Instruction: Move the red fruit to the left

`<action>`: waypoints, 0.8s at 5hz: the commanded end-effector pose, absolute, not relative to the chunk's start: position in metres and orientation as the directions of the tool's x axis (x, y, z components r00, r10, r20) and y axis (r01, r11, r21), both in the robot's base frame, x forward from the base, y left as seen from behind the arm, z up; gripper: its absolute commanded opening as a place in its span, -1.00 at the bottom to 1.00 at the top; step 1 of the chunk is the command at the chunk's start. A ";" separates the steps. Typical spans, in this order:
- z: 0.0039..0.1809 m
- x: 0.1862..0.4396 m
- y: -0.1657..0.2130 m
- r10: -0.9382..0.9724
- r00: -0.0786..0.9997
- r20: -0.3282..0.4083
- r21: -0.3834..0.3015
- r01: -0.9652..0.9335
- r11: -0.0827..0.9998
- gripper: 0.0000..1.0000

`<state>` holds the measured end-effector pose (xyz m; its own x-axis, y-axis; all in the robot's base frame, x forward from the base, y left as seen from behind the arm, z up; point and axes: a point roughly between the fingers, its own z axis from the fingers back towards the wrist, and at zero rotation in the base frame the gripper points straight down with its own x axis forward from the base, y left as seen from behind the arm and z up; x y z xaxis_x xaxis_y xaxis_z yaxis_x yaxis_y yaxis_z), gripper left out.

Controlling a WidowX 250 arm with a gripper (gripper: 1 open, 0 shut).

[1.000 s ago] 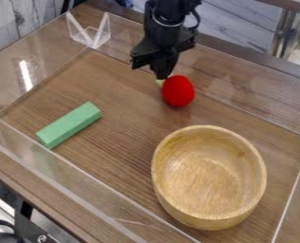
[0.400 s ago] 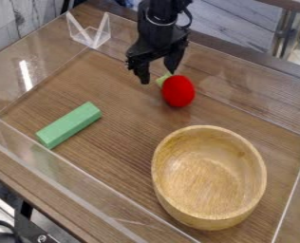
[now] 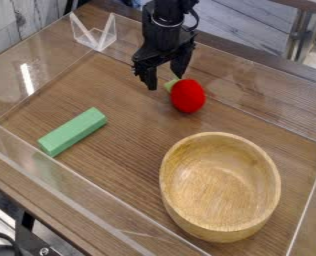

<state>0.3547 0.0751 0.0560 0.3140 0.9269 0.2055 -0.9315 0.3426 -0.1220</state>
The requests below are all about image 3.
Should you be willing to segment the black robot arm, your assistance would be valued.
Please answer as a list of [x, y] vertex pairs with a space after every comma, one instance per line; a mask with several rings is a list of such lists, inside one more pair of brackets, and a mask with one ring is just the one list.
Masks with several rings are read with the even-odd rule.
[[158, 85], [157, 68], [170, 63], [182, 78], [196, 49], [200, 0], [150, 0], [142, 9], [144, 44], [133, 55], [133, 72], [149, 90]]

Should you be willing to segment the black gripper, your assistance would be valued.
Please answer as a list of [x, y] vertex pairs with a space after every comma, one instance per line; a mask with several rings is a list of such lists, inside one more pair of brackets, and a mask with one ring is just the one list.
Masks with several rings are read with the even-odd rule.
[[170, 63], [170, 69], [178, 78], [185, 74], [196, 49], [196, 33], [181, 31], [178, 36], [176, 46], [160, 49], [158, 44], [166, 46], [172, 38], [165, 38], [156, 32], [144, 35], [144, 44], [133, 55], [133, 69], [149, 90], [157, 89], [157, 68], [162, 64]]

